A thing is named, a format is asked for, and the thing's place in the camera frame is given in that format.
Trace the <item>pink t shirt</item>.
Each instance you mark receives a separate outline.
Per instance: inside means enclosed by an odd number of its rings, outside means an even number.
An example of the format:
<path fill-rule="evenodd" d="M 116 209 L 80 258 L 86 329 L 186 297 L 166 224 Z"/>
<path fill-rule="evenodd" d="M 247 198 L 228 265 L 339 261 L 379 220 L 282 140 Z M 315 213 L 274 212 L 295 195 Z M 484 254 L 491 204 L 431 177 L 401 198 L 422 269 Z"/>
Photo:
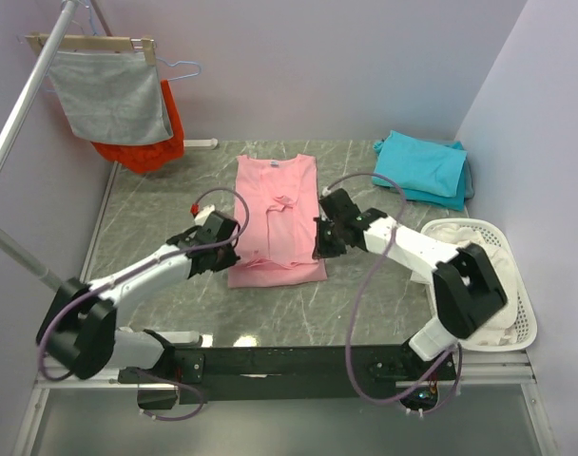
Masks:
<path fill-rule="evenodd" d="M 299 154 L 286 161 L 238 157 L 234 218 L 247 227 L 228 271 L 228 287 L 268 288 L 327 279 L 314 259 L 318 209 L 316 159 Z"/>

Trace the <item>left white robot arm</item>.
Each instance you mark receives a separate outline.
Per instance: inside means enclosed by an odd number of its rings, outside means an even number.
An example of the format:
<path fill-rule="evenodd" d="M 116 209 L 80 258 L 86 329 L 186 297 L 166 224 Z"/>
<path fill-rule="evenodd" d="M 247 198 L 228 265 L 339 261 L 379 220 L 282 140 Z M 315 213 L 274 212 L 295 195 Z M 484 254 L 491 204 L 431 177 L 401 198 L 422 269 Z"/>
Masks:
<path fill-rule="evenodd" d="M 168 379 L 175 369 L 173 343 L 151 330 L 133 332 L 128 322 L 157 292 L 235 265 L 239 228 L 233 218 L 208 208 L 194 226 L 122 271 L 89 283 L 68 280 L 36 335 L 38 355 L 51 356 L 79 379 L 105 368 L 137 368 L 152 381 Z"/>

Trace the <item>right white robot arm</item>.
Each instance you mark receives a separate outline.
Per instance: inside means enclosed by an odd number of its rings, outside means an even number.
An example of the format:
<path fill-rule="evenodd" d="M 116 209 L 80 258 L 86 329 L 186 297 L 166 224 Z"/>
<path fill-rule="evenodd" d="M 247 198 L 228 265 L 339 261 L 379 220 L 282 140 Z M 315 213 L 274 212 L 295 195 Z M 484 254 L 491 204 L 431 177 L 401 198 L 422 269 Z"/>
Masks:
<path fill-rule="evenodd" d="M 401 358 L 410 377 L 426 377 L 440 353 L 471 337 L 507 305 L 481 246 L 456 246 L 407 228 L 378 209 L 362 211 L 342 188 L 325 190 L 318 202 L 324 216 L 316 219 L 314 257 L 339 257 L 355 247 L 400 264 L 433 287 L 434 316 L 410 338 Z"/>

